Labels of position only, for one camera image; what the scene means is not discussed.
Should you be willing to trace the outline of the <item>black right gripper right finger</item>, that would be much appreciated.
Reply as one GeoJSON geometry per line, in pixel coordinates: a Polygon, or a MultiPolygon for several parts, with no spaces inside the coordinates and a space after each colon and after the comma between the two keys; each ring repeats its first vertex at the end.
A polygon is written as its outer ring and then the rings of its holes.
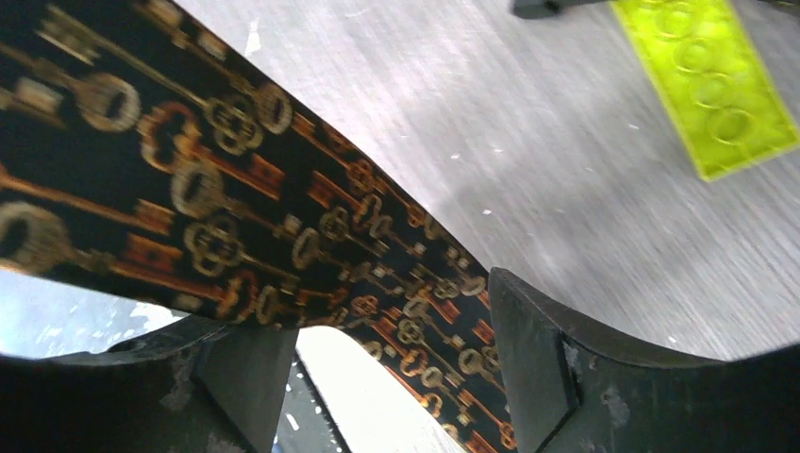
{"type": "Polygon", "coordinates": [[[718,361],[648,343],[511,271],[489,276],[518,448],[535,452],[795,452],[799,348],[718,361]]]}

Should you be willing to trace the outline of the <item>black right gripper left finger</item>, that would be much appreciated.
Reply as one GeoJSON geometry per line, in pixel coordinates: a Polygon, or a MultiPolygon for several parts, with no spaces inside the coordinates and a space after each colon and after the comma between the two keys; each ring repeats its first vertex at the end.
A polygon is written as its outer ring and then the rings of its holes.
{"type": "Polygon", "coordinates": [[[1,359],[5,452],[268,452],[297,334],[190,316],[102,353],[1,359]]]}

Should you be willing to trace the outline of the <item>black key pattern tie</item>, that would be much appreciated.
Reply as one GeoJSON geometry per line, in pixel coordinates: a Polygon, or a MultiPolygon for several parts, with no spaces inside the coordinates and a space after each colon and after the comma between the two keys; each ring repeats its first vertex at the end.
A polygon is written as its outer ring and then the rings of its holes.
{"type": "Polygon", "coordinates": [[[173,1],[2,3],[1,266],[337,328],[467,451],[517,448],[487,270],[173,1]]]}

